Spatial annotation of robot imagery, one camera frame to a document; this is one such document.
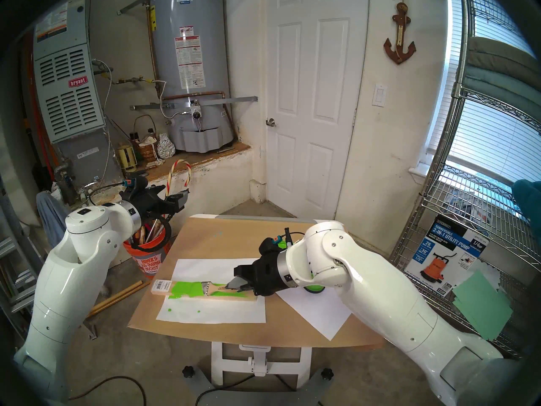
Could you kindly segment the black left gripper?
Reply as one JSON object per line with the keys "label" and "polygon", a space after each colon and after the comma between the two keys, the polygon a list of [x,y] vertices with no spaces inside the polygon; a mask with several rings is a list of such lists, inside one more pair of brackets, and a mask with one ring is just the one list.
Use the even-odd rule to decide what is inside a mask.
{"label": "black left gripper", "polygon": [[141,219],[149,219],[157,215],[165,215],[170,219],[175,211],[181,211],[186,204],[189,189],[169,195],[169,202],[161,199],[159,193],[167,190],[166,186],[151,186],[150,188],[134,187],[134,207]]}

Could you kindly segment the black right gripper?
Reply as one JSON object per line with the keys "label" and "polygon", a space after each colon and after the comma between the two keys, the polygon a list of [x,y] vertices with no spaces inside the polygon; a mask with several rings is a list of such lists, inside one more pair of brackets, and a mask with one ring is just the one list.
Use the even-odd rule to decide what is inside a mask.
{"label": "black right gripper", "polygon": [[286,251],[267,253],[252,264],[235,267],[234,278],[226,285],[226,289],[237,290],[240,294],[264,297],[295,287],[286,262]]}

